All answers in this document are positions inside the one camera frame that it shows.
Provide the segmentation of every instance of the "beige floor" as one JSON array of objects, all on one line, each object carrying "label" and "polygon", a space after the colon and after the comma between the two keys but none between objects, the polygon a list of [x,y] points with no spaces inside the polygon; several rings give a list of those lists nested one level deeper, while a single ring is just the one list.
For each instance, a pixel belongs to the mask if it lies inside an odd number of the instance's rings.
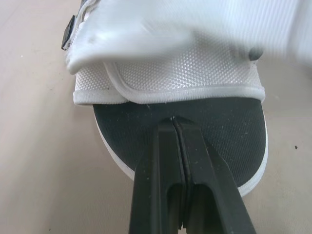
[{"label": "beige floor", "polygon": [[[132,181],[74,106],[60,43],[79,0],[2,0],[0,233],[126,234]],[[312,72],[263,59],[269,161],[245,198],[259,234],[312,233]]]}]

